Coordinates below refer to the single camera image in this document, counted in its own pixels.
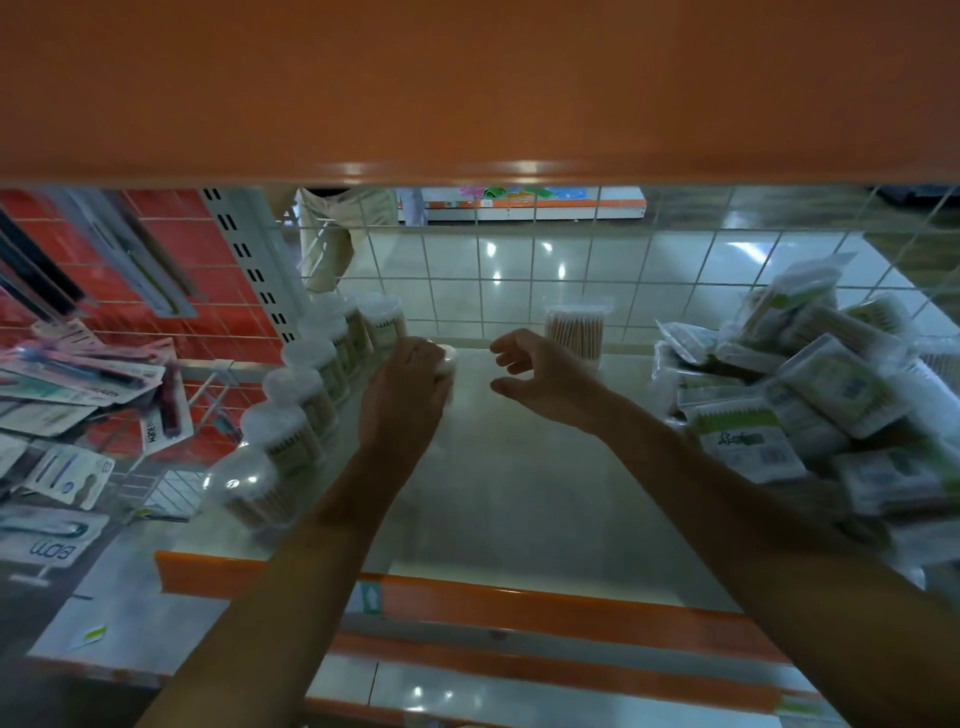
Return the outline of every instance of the plastic bag of cotton swabs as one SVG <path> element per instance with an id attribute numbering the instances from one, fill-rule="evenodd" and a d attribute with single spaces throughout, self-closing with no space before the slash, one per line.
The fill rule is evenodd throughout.
<path id="1" fill-rule="evenodd" d="M 608 296 L 570 301 L 544 301 L 544 335 L 596 368 L 603 349 L 604 321 L 613 312 Z"/>

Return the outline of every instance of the person's right hand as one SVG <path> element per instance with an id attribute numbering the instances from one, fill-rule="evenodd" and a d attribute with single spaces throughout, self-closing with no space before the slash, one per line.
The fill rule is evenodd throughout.
<path id="1" fill-rule="evenodd" d="M 533 370 L 532 379 L 502 376 L 490 387 L 547 420 L 592 432 L 601 400 L 608 392 L 583 364 L 559 344 L 527 328 L 504 334 L 492 344 L 496 363 L 512 375 Z"/>

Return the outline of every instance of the tiled floor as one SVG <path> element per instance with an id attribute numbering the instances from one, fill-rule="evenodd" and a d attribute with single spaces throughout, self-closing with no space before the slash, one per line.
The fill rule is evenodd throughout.
<path id="1" fill-rule="evenodd" d="M 606 341 L 649 344 L 656 320 L 718 327 L 790 264 L 850 252 L 843 305 L 890 291 L 923 333 L 960 330 L 955 206 L 859 186 L 643 190 L 640 220 L 371 228 L 340 289 L 399 295 L 412 333 L 488 339 L 540 324 L 551 301 L 608 297 Z"/>

